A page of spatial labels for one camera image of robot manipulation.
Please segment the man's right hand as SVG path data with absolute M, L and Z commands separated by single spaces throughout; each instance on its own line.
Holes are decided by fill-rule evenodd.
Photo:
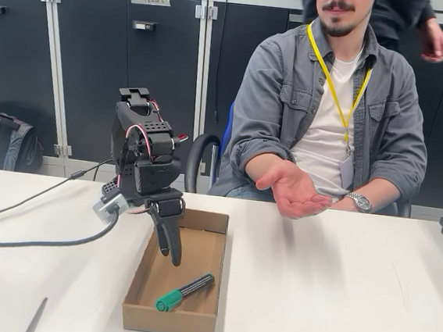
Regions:
M 255 185 L 271 189 L 279 213 L 293 220 L 319 214 L 333 203 L 317 193 L 307 173 L 287 160 L 275 162 Z

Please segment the standing person's bare hand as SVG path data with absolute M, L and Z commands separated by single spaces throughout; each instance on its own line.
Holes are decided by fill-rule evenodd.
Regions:
M 422 59 L 428 62 L 443 62 L 443 31 L 436 21 L 429 20 L 423 26 Z

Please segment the man's left hand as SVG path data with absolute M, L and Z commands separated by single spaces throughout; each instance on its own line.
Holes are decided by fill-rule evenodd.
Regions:
M 342 199 L 340 199 L 337 202 L 334 202 L 330 207 L 332 209 L 341 210 L 341 211 L 348 211 L 352 210 L 354 206 L 354 202 L 351 198 L 345 196 Z

